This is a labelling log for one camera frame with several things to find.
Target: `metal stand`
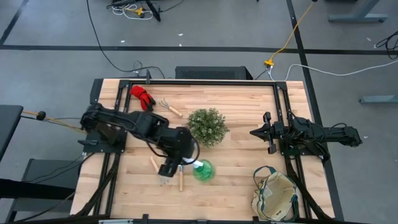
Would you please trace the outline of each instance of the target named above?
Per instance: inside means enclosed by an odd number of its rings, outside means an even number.
[[[389,96],[364,96],[359,99],[359,103],[398,103],[398,95]]]
[[[62,200],[75,189],[44,184],[32,184],[15,180],[0,179],[0,198],[42,198]]]
[[[366,0],[366,3],[355,14],[329,15],[330,22],[384,22],[387,14],[370,14],[369,12],[380,0]]]

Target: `potted plant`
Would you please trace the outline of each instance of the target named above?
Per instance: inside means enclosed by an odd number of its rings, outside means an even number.
[[[225,116],[215,108],[196,110],[189,115],[187,125],[192,136],[205,147],[220,143],[229,131]]]

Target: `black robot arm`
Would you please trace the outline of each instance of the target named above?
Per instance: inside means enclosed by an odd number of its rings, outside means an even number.
[[[123,113],[106,109],[100,103],[90,105],[81,117],[80,124],[88,133],[96,131],[105,144],[116,145],[120,141],[120,132],[129,131],[135,138],[145,141],[153,153],[165,157],[160,166],[159,175],[173,177],[178,165],[184,165],[183,157],[191,158],[196,140],[189,129],[169,128],[168,119],[147,111]],[[156,153],[152,146],[163,154]]]
[[[276,121],[271,125],[271,114],[266,112],[264,114],[264,125],[251,131],[250,134],[264,141],[269,141],[269,154],[276,152],[273,139],[285,139],[287,140],[287,147],[280,149],[285,155],[313,154],[323,156],[324,160],[329,158],[329,153],[323,147],[325,142],[339,142],[351,147],[356,147],[362,143],[357,129],[351,126],[341,123],[344,127],[337,128],[337,125],[334,125],[325,128],[312,123],[308,119],[296,117],[292,113],[291,115],[294,119],[289,126],[284,126],[281,121]]]

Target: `wooden table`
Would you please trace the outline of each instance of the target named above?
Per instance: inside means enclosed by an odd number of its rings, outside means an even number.
[[[118,84],[118,79],[103,80],[98,101],[104,107],[114,107]],[[169,105],[183,114],[183,118],[179,118],[160,105],[155,107],[154,112],[169,119],[171,127],[183,126],[188,115],[197,109],[216,108],[226,116],[230,132],[219,145],[201,149],[200,159],[208,159],[216,167],[215,178],[210,183],[202,184],[193,177],[192,167],[186,166],[183,192],[178,188],[178,174],[167,185],[160,186],[159,176],[149,158],[154,156],[158,164],[163,162],[163,158],[153,155],[145,142],[129,134],[126,151],[119,164],[111,217],[141,218],[142,214],[147,213],[151,219],[252,220],[255,216],[251,208],[255,189],[252,179],[254,170],[269,165],[285,172],[284,158],[280,153],[268,154],[268,143],[249,134],[249,131],[262,126],[262,115],[266,111],[271,112],[271,122],[277,119],[272,87],[142,86],[155,100],[165,98]],[[287,87],[292,111],[297,116],[311,118],[303,83],[287,82]],[[139,100],[131,98],[129,111],[135,110],[141,110]],[[286,118],[284,106],[282,111]],[[103,157],[103,154],[97,153],[82,165],[71,214],[79,211],[97,188]],[[324,212],[334,217],[321,160],[315,156],[302,156],[302,166],[308,191]],[[257,176],[260,179],[267,175],[269,171],[262,170]],[[106,194],[101,205],[102,213]],[[303,206],[301,200],[299,202],[303,217]]]

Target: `concrete floor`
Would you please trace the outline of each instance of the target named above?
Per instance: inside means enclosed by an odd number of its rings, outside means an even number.
[[[159,1],[162,8],[179,0]],[[19,4],[0,1],[0,33],[6,29]],[[284,45],[292,31],[285,1],[190,0],[163,14],[163,21],[132,21],[106,10],[109,0],[90,1],[99,39],[108,46],[273,47]],[[331,24],[329,13],[354,11],[362,4],[318,1],[300,25],[305,49],[372,50],[379,40],[396,31],[398,2],[380,2],[374,13],[389,13],[383,24]],[[297,16],[310,1],[293,0]],[[6,45],[96,46],[85,1],[30,0]],[[294,38],[288,48],[296,49]],[[174,77],[176,66],[240,66],[253,74],[263,71],[271,53],[255,52],[107,52],[123,69],[135,60],[158,66]],[[386,55],[307,54],[308,64],[322,70],[346,73],[390,62]],[[275,57],[273,74],[283,79],[288,67],[300,63],[298,54]],[[345,122],[358,129],[364,143],[358,148],[330,144],[331,159],[345,220],[394,223],[398,201],[398,140],[395,105],[361,106],[363,95],[397,94],[398,64],[349,77],[311,72],[323,124]],[[0,104],[44,110],[52,117],[79,117],[88,105],[94,78],[126,77],[115,70],[99,51],[0,50]],[[160,78],[156,71],[154,77]],[[289,80],[303,80],[301,68],[293,68]],[[22,119],[0,163],[0,177],[20,180],[27,161],[73,160],[81,154],[79,133],[38,121]],[[0,222],[11,200],[0,200]]]

